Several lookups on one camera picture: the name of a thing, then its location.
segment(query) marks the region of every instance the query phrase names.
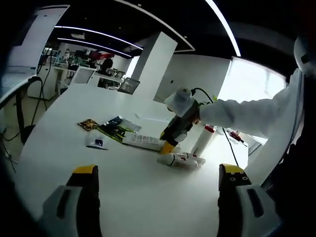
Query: white bottle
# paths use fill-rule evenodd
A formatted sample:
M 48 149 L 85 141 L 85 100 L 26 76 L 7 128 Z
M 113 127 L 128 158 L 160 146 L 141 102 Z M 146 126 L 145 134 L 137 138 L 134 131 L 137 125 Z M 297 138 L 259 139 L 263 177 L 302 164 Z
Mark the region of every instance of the white bottle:
M 174 166 L 184 169 L 193 170 L 198 167 L 198 162 L 195 159 L 190 159 L 182 154 L 166 154 L 164 156 L 160 156 L 157 159 L 158 163 L 166 164 L 168 166 Z
M 215 134 L 216 128 L 206 125 L 201 133 L 200 137 L 198 138 L 196 144 L 193 146 L 191 153 L 200 156 L 204 149 L 206 148 L 207 144 Z

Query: white pillar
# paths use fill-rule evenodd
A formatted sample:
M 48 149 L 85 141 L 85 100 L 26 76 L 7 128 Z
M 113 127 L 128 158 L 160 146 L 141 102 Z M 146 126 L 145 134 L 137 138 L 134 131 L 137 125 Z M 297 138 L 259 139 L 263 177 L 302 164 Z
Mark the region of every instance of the white pillar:
M 134 95 L 153 100 L 177 44 L 163 32 L 148 39 L 131 77 L 140 81 Z

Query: floor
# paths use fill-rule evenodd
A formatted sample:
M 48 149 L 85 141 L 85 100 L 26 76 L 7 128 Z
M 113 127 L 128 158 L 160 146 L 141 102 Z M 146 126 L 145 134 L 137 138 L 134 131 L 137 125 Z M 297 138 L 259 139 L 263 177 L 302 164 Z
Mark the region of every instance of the floor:
M 53 97 L 51 100 L 46 101 L 47 108 L 49 108 L 52 103 L 57 99 L 58 96 Z M 22 99 L 22 110 L 24 116 L 24 125 L 31 125 L 31 121 L 35 112 L 35 108 L 38 100 L 35 98 L 30 98 L 27 95 Z M 46 109 L 44 105 L 44 101 L 41 100 L 39 103 L 39 107 L 37 113 L 35 115 L 34 124 L 38 122 L 38 120 L 44 115 Z M 6 121 L 6 130 L 4 132 L 4 137 L 9 140 L 14 137 L 19 132 L 19 126 L 16 115 L 16 106 L 15 106 L 15 97 L 12 98 L 4 108 L 5 113 L 5 121 Z M 12 141 L 7 142 L 4 141 L 4 144 L 12 155 L 12 160 L 14 164 L 19 162 L 19 157 L 23 149 L 23 144 L 20 140 L 20 135 L 14 138 Z

